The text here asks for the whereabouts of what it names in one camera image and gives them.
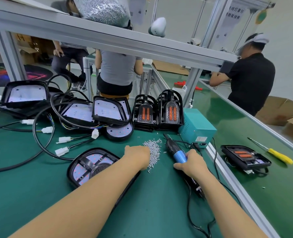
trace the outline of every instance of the gray shirt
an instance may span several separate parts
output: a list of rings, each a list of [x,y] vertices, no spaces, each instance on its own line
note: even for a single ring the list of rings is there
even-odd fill
[[[134,65],[140,57],[101,50],[100,77],[107,83],[127,86],[135,77]]]
[[[70,13],[70,11],[67,8],[67,1],[68,0],[62,0],[62,1],[55,1],[51,4],[52,8],[55,8],[59,11]],[[79,49],[85,49],[87,48],[85,46],[80,46],[76,44],[66,43],[66,42],[60,42],[61,47],[73,47],[73,48],[79,48]]]

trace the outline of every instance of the white plastic bag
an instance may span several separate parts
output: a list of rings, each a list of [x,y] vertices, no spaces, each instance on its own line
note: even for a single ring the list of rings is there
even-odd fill
[[[128,0],[74,0],[84,19],[126,27],[130,19]]]
[[[144,65],[152,65],[153,60],[152,59],[147,59],[147,58],[142,58],[142,62]]]

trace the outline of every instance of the hand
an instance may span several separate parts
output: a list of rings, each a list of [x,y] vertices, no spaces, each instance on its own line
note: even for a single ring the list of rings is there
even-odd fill
[[[188,158],[187,162],[175,163],[174,168],[182,170],[186,175],[196,180],[202,180],[207,174],[210,174],[203,157],[195,149],[187,152],[186,156]]]
[[[140,164],[140,170],[145,170],[150,163],[150,149],[145,146],[132,146],[125,147],[125,157],[129,157]]]
[[[55,56],[61,57],[61,54],[64,55],[64,52],[63,52],[63,50],[60,47],[59,48],[56,48],[54,50],[54,55]]]

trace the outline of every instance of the teal metal box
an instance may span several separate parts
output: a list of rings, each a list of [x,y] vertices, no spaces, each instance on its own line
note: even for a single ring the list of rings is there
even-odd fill
[[[205,148],[216,131],[200,111],[195,108],[184,108],[184,125],[179,128],[179,134],[185,142],[197,142],[201,148]]]

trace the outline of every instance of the red object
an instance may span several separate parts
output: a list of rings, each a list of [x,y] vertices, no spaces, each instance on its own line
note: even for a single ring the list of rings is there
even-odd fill
[[[186,84],[186,81],[183,81],[183,82],[175,82],[174,84],[177,85],[177,86],[182,86],[183,87]],[[202,91],[203,89],[196,86],[195,87],[195,90]]]

